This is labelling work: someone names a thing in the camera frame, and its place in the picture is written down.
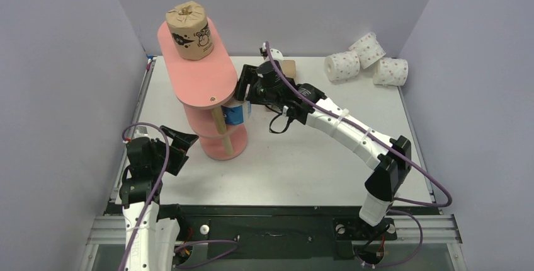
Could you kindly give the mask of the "blue roll sideways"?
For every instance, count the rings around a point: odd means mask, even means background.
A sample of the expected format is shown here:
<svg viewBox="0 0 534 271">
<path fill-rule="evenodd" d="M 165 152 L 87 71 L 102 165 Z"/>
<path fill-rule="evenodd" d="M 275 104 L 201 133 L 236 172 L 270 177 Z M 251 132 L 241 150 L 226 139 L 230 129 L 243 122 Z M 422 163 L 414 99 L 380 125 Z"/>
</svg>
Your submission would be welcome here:
<svg viewBox="0 0 534 271">
<path fill-rule="evenodd" d="M 227 125 L 241 125 L 250 118 L 251 103 L 249 101 L 229 101 L 222 105 L 222 112 Z"/>
</svg>

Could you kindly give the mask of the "brown paper roll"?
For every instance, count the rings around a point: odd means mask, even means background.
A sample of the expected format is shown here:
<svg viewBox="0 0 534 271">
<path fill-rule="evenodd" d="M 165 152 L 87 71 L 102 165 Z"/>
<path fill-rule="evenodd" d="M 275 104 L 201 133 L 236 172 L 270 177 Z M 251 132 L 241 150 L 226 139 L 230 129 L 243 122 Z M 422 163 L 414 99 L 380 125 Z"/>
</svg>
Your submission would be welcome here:
<svg viewBox="0 0 534 271">
<path fill-rule="evenodd" d="M 213 40 L 205 8 L 194 1 L 179 4 L 166 13 L 166 24 L 178 54 L 198 61 L 213 50 Z"/>
</svg>

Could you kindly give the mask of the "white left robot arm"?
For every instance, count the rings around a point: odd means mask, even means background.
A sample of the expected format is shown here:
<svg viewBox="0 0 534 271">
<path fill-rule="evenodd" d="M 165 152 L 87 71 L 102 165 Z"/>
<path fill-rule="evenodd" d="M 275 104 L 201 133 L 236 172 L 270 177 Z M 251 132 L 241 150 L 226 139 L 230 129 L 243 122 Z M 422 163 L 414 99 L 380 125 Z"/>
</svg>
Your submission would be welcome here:
<svg viewBox="0 0 534 271">
<path fill-rule="evenodd" d="M 125 168 L 119 198 L 125 220 L 125 252 L 119 270 L 167 270 L 172 264 L 171 242 L 183 238 L 186 219 L 177 215 L 158 221 L 159 199 L 165 173 L 178 175 L 188 160 L 188 150 L 199 139 L 164 125 L 155 129 L 160 139 L 127 135 L 131 128 L 153 127 L 138 122 L 122 132 L 129 164 Z"/>
</svg>

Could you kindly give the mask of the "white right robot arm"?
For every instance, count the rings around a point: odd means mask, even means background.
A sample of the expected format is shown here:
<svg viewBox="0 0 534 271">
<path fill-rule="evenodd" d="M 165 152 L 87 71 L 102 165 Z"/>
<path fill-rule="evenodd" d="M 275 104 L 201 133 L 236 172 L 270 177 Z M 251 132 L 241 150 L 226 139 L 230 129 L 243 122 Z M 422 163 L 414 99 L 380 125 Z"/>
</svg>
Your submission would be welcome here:
<svg viewBox="0 0 534 271">
<path fill-rule="evenodd" d="M 395 200 L 411 170 L 411 142 L 403 135 L 394 139 L 381 134 L 339 108 L 315 86 L 282 79 L 272 63 L 244 65 L 235 98 L 253 105 L 274 106 L 288 122 L 317 129 L 356 154 L 371 170 L 365 181 L 367 196 L 355 221 L 356 232 L 370 238 Z"/>
</svg>

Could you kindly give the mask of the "pink three-tier shelf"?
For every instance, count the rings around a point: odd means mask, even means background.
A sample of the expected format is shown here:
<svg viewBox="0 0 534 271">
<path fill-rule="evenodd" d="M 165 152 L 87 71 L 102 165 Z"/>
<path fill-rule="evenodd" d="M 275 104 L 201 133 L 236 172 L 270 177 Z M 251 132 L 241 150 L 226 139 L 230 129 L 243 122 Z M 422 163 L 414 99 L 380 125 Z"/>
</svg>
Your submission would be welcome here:
<svg viewBox="0 0 534 271">
<path fill-rule="evenodd" d="M 179 56 L 167 23 L 161 24 L 157 38 L 174 94 L 204 153 L 224 161 L 245 150 L 247 130 L 244 124 L 226 124 L 222 115 L 222 105 L 233 98 L 237 71 L 214 23 L 211 19 L 208 23 L 214 49 L 199 61 Z"/>
</svg>

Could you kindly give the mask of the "brown wrapped roll rear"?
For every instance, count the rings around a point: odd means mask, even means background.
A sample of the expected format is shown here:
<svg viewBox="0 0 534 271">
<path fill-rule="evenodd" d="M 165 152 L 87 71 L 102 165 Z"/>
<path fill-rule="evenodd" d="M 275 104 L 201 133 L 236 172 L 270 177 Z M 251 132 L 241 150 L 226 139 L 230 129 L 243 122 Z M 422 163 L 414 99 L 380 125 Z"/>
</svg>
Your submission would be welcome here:
<svg viewBox="0 0 534 271">
<path fill-rule="evenodd" d="M 283 74 L 290 79 L 297 77 L 296 62 L 294 60 L 284 60 L 281 64 Z"/>
</svg>

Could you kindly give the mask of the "white dotted roll left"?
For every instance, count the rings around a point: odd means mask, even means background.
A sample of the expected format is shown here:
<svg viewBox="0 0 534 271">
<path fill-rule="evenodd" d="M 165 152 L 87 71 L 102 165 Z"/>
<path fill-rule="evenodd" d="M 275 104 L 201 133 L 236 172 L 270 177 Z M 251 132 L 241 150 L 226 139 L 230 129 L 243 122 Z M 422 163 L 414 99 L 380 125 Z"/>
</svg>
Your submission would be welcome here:
<svg viewBox="0 0 534 271">
<path fill-rule="evenodd" d="M 324 72 L 332 83 L 354 79 L 360 73 L 360 60 L 353 51 L 331 54 L 324 59 Z"/>
</svg>

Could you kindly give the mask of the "white dotted roll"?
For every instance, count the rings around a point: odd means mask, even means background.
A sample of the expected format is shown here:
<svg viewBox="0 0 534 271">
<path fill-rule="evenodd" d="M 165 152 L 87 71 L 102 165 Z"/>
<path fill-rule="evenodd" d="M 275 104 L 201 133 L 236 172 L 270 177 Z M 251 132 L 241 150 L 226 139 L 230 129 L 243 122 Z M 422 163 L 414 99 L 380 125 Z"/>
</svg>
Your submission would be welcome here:
<svg viewBox="0 0 534 271">
<path fill-rule="evenodd" d="M 403 86 L 409 74 L 409 64 L 405 59 L 381 58 L 373 68 L 372 81 L 375 85 Z"/>
<path fill-rule="evenodd" d="M 331 54 L 324 59 L 324 72 L 332 83 L 354 79 L 360 73 L 360 60 L 353 51 Z"/>
<path fill-rule="evenodd" d="M 373 32 L 365 34 L 353 43 L 349 51 L 357 55 L 362 69 L 367 69 L 386 55 Z"/>
</svg>

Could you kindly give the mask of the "white dotted roll top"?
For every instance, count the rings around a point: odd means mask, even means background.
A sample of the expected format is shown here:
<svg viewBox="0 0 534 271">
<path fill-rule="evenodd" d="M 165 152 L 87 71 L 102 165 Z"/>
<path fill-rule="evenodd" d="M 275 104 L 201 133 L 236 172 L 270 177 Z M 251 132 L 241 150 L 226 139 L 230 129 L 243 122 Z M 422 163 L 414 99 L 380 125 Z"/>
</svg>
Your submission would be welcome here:
<svg viewBox="0 0 534 271">
<path fill-rule="evenodd" d="M 365 34 L 353 43 L 349 51 L 357 55 L 362 69 L 367 69 L 386 55 L 373 32 Z"/>
</svg>

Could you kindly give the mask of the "white dotted roll right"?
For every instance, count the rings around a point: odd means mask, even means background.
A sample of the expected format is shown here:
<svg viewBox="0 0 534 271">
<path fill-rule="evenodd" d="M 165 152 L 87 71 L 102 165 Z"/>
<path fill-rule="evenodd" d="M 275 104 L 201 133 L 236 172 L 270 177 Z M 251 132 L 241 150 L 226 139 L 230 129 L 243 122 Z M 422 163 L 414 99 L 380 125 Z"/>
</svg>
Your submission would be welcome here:
<svg viewBox="0 0 534 271">
<path fill-rule="evenodd" d="M 403 86 L 409 74 L 409 64 L 405 59 L 381 58 L 373 68 L 372 81 L 375 85 Z"/>
</svg>

